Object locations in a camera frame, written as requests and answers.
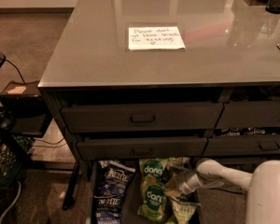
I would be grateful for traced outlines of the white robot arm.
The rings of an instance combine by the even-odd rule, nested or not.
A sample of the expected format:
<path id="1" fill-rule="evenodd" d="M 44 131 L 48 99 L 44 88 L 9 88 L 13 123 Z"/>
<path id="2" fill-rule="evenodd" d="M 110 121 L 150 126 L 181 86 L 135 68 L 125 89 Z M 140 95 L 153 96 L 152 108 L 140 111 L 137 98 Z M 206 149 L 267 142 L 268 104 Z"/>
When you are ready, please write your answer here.
<path id="1" fill-rule="evenodd" d="M 280 224 L 280 161 L 261 163 L 253 173 L 203 158 L 194 170 L 182 170 L 166 184 L 169 197 L 229 183 L 246 192 L 245 224 Z"/>

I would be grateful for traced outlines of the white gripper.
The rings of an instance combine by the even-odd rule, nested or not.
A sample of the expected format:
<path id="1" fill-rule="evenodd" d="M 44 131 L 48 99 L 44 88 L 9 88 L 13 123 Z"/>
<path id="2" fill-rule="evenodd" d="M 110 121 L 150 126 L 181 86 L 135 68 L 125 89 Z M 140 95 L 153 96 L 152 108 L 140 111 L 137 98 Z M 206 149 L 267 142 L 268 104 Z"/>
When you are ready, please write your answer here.
<path id="1" fill-rule="evenodd" d="M 175 185 L 165 187 L 164 194 L 168 197 L 184 199 L 185 195 L 191 194 L 204 184 L 205 180 L 197 173 L 183 171 L 177 175 Z"/>

